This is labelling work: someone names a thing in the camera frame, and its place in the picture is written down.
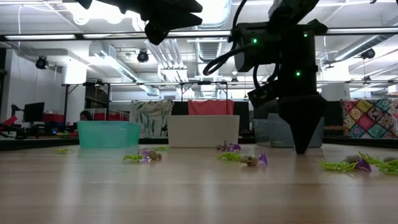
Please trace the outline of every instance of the fabric backdrop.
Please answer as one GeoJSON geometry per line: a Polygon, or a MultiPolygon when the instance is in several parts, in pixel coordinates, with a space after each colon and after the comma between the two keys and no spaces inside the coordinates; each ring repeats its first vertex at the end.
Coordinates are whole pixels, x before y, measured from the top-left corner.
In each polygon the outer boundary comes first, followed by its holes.
{"type": "Polygon", "coordinates": [[[232,100],[206,100],[188,101],[189,115],[233,115],[234,101],[232,100]]]}
{"type": "Polygon", "coordinates": [[[141,124],[140,138],[167,138],[167,116],[173,101],[132,102],[130,122],[141,124]]]}
{"type": "Polygon", "coordinates": [[[342,101],[346,134],[354,138],[398,138],[398,100],[342,101]]]}

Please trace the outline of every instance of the patchwork quilt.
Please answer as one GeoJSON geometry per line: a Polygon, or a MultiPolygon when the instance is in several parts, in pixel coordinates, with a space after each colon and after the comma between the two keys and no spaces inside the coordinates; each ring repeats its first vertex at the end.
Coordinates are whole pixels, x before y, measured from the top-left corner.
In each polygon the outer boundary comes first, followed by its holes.
{"type": "Polygon", "coordinates": [[[346,134],[354,138],[398,138],[398,100],[342,101],[346,134]]]}

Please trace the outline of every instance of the person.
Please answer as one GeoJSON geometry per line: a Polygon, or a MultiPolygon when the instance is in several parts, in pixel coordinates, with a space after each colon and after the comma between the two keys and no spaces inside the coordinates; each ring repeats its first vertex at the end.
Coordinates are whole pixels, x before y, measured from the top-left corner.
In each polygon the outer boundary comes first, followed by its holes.
{"type": "Polygon", "coordinates": [[[82,111],[80,113],[80,121],[92,121],[93,117],[91,116],[91,113],[88,111],[82,111]]]}

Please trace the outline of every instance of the table surface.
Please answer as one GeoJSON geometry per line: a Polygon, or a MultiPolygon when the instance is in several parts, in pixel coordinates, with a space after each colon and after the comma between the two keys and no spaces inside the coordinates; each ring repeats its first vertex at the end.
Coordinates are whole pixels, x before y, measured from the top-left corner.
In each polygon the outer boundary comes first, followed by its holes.
{"type": "Polygon", "coordinates": [[[123,164],[123,152],[54,148],[0,152],[0,223],[396,223],[398,177],[328,172],[317,159],[341,161],[358,150],[324,145],[292,149],[245,145],[268,167],[218,161],[216,149],[170,149],[161,161],[123,164]]]}

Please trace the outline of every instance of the robotic arm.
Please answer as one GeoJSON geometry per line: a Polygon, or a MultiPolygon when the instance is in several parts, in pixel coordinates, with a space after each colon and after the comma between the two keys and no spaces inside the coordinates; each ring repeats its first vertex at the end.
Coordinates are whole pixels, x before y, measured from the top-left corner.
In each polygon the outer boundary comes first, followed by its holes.
{"type": "Polygon", "coordinates": [[[229,41],[230,52],[210,62],[203,74],[219,69],[234,56],[239,72],[253,69],[255,90],[248,93],[254,107],[279,99],[279,116],[290,124],[297,154],[304,154],[321,117],[326,100],[317,93],[315,35],[328,28],[313,20],[298,23],[317,5],[319,0],[275,0],[269,10],[268,22],[237,24],[242,1],[235,14],[229,41]],[[260,65],[274,63],[274,73],[260,86],[257,70],[260,65]]]}
{"type": "MultiPolygon", "coordinates": [[[[93,0],[75,0],[85,9],[89,9],[93,0]]],[[[121,13],[127,10],[141,15],[143,21],[149,21],[145,33],[149,41],[159,45],[170,30],[198,26],[202,19],[193,15],[201,12],[202,6],[196,0],[99,0],[117,6],[121,13]]]]}

